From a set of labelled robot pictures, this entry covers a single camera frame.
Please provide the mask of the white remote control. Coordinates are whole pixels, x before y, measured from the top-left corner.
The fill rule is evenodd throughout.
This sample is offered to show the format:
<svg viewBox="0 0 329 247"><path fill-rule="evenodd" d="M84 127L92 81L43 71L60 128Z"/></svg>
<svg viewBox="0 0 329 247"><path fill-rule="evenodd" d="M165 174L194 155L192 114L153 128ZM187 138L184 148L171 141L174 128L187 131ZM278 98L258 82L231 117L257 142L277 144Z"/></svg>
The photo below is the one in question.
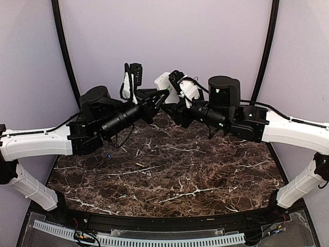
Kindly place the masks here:
<svg viewBox="0 0 329 247"><path fill-rule="evenodd" d="M160 90L168 90L169 95L164 101L165 104L172 104L172 103L179 103L179 96L177 94L177 91L169 81L169 72L164 72L162 75L160 75L158 78L154 80L156 89L158 91Z"/></svg>

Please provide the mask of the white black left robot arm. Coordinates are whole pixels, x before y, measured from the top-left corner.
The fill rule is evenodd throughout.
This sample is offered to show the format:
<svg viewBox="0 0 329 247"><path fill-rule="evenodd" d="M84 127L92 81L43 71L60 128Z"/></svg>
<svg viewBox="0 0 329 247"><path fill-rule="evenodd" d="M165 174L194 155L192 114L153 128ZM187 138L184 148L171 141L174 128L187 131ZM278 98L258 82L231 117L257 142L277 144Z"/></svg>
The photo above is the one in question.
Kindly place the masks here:
<svg viewBox="0 0 329 247"><path fill-rule="evenodd" d="M44 155L87 155L104 141L133 126L140 119L151 124L168 90L137 90L133 99L112 99L101 85L80 97L80 112L54 128L16 131L1 125L1 184L13 187L52 215L61 224L69 224L72 212L64 196L40 183L19 163L20 158Z"/></svg>

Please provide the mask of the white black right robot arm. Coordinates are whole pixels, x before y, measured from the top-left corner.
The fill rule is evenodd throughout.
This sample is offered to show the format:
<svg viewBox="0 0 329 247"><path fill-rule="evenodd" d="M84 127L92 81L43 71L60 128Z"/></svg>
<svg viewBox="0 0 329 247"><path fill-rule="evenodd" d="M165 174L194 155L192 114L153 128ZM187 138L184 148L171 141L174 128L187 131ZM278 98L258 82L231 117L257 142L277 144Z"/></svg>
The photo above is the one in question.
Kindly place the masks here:
<svg viewBox="0 0 329 247"><path fill-rule="evenodd" d="M227 76L208 80L208 89L179 71L168 75L166 89L174 101L162 106L177 125L187 128L196 120L251 142L283 143L314 150L309 165L291 182L271 195L262 218L274 223L320 184L328 183L328 124L288 117L270 105L245 101L240 82Z"/></svg>

